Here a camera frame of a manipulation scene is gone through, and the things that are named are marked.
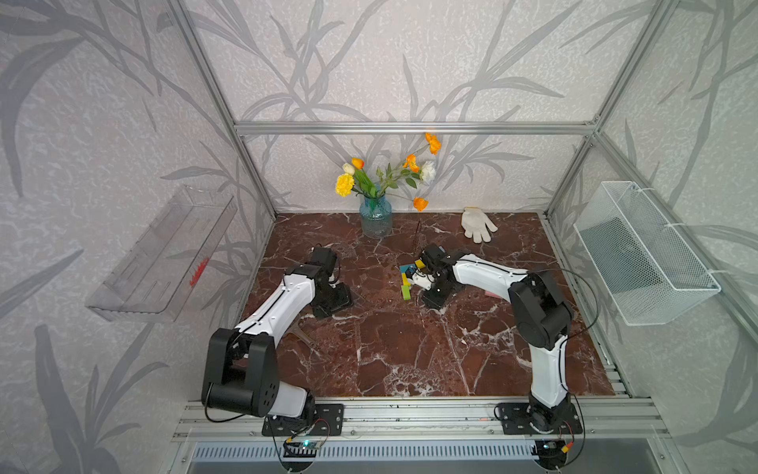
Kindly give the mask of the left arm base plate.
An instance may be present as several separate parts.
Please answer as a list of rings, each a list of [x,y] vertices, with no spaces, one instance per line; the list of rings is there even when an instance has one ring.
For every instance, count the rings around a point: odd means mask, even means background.
[[[345,420],[345,405],[307,405],[299,417],[266,417],[262,428],[263,436],[340,436]]]

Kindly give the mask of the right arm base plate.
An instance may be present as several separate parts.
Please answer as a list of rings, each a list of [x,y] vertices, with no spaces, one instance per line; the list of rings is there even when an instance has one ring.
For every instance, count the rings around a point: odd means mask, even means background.
[[[493,409],[506,435],[582,435],[582,417],[574,404],[565,401],[554,408],[529,402],[499,403]]]

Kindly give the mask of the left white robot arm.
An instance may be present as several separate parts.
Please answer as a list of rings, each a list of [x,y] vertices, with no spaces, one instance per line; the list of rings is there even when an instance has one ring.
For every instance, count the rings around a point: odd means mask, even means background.
[[[353,305],[349,287],[333,277],[338,262],[335,251],[314,248],[306,263],[285,272],[276,290],[247,319],[213,333],[201,391],[205,408],[231,412],[235,418],[313,422],[313,396],[280,380],[276,348],[304,308],[324,319]]]

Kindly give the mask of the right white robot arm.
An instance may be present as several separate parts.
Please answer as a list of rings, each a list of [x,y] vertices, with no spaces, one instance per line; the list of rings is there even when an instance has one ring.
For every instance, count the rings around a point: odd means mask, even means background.
[[[507,301],[516,329],[529,345],[532,382],[526,410],[536,432],[550,434],[572,416],[566,383],[566,345],[574,312],[548,271],[533,272],[489,262],[473,254],[449,254],[437,245],[420,253],[418,275],[430,284],[422,302],[440,310],[450,296],[475,286]]]

